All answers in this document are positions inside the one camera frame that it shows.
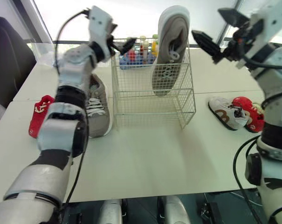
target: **black cable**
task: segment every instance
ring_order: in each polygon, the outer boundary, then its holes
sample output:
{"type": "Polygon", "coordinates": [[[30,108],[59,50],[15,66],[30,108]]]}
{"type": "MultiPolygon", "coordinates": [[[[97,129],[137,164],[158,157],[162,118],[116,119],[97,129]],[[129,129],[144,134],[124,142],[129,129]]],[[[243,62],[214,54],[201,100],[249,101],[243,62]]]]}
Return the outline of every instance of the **black cable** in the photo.
{"type": "MultiPolygon", "coordinates": [[[[245,42],[245,38],[243,38],[242,40],[240,40],[239,43],[239,47],[238,47],[238,51],[240,56],[248,63],[251,65],[254,65],[256,67],[260,67],[260,68],[267,68],[267,69],[281,69],[282,70],[282,66],[280,65],[271,65],[271,64],[264,64],[264,63],[260,63],[260,62],[256,62],[248,57],[245,56],[245,52],[244,52],[244,43],[245,42]]],[[[266,100],[263,101],[263,103],[261,104],[262,109],[265,109],[265,107],[273,100],[282,97],[282,92],[278,93],[276,95],[273,95],[269,98],[267,98],[266,100]]]]}
{"type": "Polygon", "coordinates": [[[268,98],[265,99],[265,100],[263,101],[263,103],[261,104],[262,109],[265,109],[265,107],[266,107],[269,103],[271,103],[271,101],[273,101],[273,100],[275,100],[275,99],[277,99],[277,98],[280,98],[280,97],[282,97],[282,92],[280,92],[280,93],[278,93],[278,94],[275,94],[275,95],[273,95],[273,96],[271,96],[271,97],[268,97],[268,98]]]}
{"type": "Polygon", "coordinates": [[[57,72],[58,72],[58,75],[60,75],[60,72],[59,72],[59,66],[58,66],[58,59],[57,59],[57,54],[58,54],[58,44],[59,44],[59,39],[60,39],[60,36],[61,36],[61,33],[63,31],[63,29],[65,28],[65,26],[74,18],[76,18],[77,16],[81,15],[81,14],[85,14],[85,15],[88,15],[89,13],[89,10],[83,10],[83,11],[80,11],[79,13],[71,16],[68,20],[66,20],[65,23],[63,23],[63,25],[61,26],[59,32],[58,32],[58,36],[57,36],[57,40],[56,40],[56,45],[55,45],[55,65],[56,65],[56,69],[57,69],[57,72]]]}
{"type": "Polygon", "coordinates": [[[281,69],[282,70],[282,65],[264,64],[264,63],[256,62],[246,57],[245,52],[244,52],[244,42],[245,42],[245,39],[242,39],[242,41],[238,44],[239,46],[238,50],[239,50],[240,56],[243,58],[244,61],[246,61],[246,63],[254,65],[256,67],[260,67],[260,68],[281,69]]]}
{"type": "MultiPolygon", "coordinates": [[[[57,72],[58,72],[58,75],[60,75],[60,72],[59,72],[59,66],[58,66],[58,59],[57,59],[57,54],[58,54],[58,44],[59,44],[59,39],[60,39],[60,36],[61,36],[61,33],[63,31],[63,29],[65,28],[65,26],[74,18],[76,18],[77,16],[81,15],[81,14],[85,14],[85,15],[89,15],[89,9],[87,10],[83,10],[83,11],[80,11],[79,13],[71,16],[68,20],[66,20],[66,22],[64,22],[64,24],[62,25],[62,27],[60,28],[59,30],[59,33],[58,33],[58,36],[57,36],[57,40],[56,40],[56,44],[55,44],[55,65],[56,65],[56,69],[57,69],[57,72]]],[[[76,184],[79,180],[79,176],[80,176],[80,172],[81,172],[81,168],[82,168],[82,164],[83,164],[83,160],[84,160],[84,157],[85,157],[85,152],[86,152],[86,149],[84,149],[83,153],[82,153],[82,156],[81,156],[81,160],[80,160],[80,164],[79,164],[79,167],[78,167],[78,170],[77,170],[77,173],[76,173],[76,178],[75,178],[75,181],[74,181],[74,184],[72,185],[72,188],[69,192],[69,195],[66,199],[66,202],[64,204],[64,206],[60,209],[60,212],[62,213],[62,220],[64,219],[64,216],[65,216],[65,209],[67,208],[67,206],[69,205],[69,202],[70,202],[70,199],[72,197],[72,194],[76,188],[76,184]]]]}
{"type": "Polygon", "coordinates": [[[242,195],[243,195],[243,197],[244,197],[244,199],[245,199],[245,202],[247,203],[248,208],[249,208],[250,211],[252,212],[252,214],[253,214],[253,216],[254,216],[256,222],[257,222],[258,224],[262,224],[262,222],[261,222],[261,220],[260,220],[258,214],[256,213],[256,211],[255,211],[254,208],[252,207],[252,204],[249,202],[248,196],[247,196],[245,190],[243,189],[243,187],[242,187],[242,185],[241,185],[241,183],[240,183],[240,181],[239,181],[239,179],[238,179],[237,172],[236,172],[236,162],[237,162],[237,158],[238,158],[239,153],[241,152],[241,150],[242,150],[247,144],[249,144],[250,142],[256,140],[257,138],[259,138],[259,135],[258,135],[258,136],[255,136],[255,137],[253,137],[253,138],[251,138],[250,140],[247,140],[245,143],[243,143],[243,144],[239,147],[239,149],[237,150],[237,152],[236,152],[236,154],[235,154],[234,160],[233,160],[233,174],[234,174],[235,180],[236,180],[236,182],[237,182],[237,184],[238,184],[238,186],[239,186],[239,188],[240,188],[240,191],[242,192],[242,195]]]}
{"type": "Polygon", "coordinates": [[[252,147],[257,143],[257,140],[253,141],[253,143],[248,147],[247,152],[245,153],[245,158],[248,157],[249,151],[251,151],[252,147]]]}

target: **white wire rack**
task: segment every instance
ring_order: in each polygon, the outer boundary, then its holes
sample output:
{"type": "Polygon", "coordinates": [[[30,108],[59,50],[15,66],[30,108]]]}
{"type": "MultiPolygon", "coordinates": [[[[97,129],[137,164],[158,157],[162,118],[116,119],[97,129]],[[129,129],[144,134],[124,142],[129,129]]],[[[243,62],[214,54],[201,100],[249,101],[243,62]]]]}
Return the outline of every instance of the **white wire rack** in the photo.
{"type": "MultiPolygon", "coordinates": [[[[151,54],[153,39],[146,40],[151,54]]],[[[115,41],[121,43],[126,39],[115,41]]],[[[189,49],[181,63],[150,64],[149,58],[140,63],[139,46],[137,40],[132,62],[124,63],[119,53],[111,61],[115,124],[120,127],[179,123],[184,128],[196,112],[189,49]]]]}

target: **black chair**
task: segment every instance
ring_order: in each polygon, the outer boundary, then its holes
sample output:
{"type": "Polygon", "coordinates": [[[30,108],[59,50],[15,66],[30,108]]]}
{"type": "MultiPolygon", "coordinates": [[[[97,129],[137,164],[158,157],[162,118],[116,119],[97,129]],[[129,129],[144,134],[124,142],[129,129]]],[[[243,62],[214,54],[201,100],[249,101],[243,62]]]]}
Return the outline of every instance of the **black chair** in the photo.
{"type": "Polygon", "coordinates": [[[7,108],[36,64],[31,49],[0,17],[0,104],[7,108]]]}

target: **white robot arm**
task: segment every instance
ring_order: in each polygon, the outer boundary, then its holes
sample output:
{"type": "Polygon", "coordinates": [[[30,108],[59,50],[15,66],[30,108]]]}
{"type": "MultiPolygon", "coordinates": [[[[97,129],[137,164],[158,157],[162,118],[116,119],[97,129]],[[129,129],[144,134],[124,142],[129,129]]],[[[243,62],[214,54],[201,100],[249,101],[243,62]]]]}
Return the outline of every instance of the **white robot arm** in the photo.
{"type": "Polygon", "coordinates": [[[268,222],[282,224],[282,48],[268,43],[282,29],[282,0],[270,1],[251,19],[234,9],[219,9],[219,13],[239,28],[223,52],[205,33],[192,33],[214,63],[222,58],[239,61],[237,67],[248,67],[264,91],[265,126],[257,140],[258,153],[247,157],[245,175],[260,192],[268,222]]]}
{"type": "MultiPolygon", "coordinates": [[[[37,160],[22,170],[0,203],[0,224],[59,223],[73,157],[85,152],[88,143],[86,103],[89,79],[100,61],[115,54],[111,32],[112,17],[94,6],[82,14],[89,18],[89,44],[64,54],[59,65],[59,84],[55,102],[49,107],[41,126],[37,160]]],[[[122,54],[135,39],[129,40],[122,54]]]]}

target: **sneaker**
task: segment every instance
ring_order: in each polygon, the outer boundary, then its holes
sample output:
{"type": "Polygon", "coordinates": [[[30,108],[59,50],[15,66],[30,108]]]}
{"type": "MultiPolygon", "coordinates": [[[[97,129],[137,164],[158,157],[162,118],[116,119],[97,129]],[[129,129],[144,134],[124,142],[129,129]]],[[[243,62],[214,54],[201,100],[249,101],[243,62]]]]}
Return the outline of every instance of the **sneaker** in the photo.
{"type": "Polygon", "coordinates": [[[212,97],[208,102],[211,112],[229,130],[236,131],[244,127],[248,121],[248,116],[239,106],[234,106],[225,98],[212,97]]]}
{"type": "Polygon", "coordinates": [[[112,117],[108,108],[108,91],[95,74],[92,74],[90,78],[90,99],[86,112],[90,138],[104,136],[111,130],[112,117]]]}
{"type": "Polygon", "coordinates": [[[165,96],[174,86],[187,47],[189,12],[185,7],[172,6],[161,14],[158,21],[159,52],[152,75],[152,88],[157,96],[165,96]]]}
{"type": "Polygon", "coordinates": [[[236,97],[232,104],[234,106],[241,106],[245,114],[249,117],[245,128],[249,132],[258,133],[264,127],[264,111],[258,103],[253,103],[246,97],[236,97]]]}
{"type": "Polygon", "coordinates": [[[54,98],[49,95],[45,95],[41,98],[41,101],[34,105],[34,112],[29,126],[29,135],[33,138],[37,138],[39,129],[43,123],[43,120],[48,112],[48,106],[54,102],[54,98]]]}

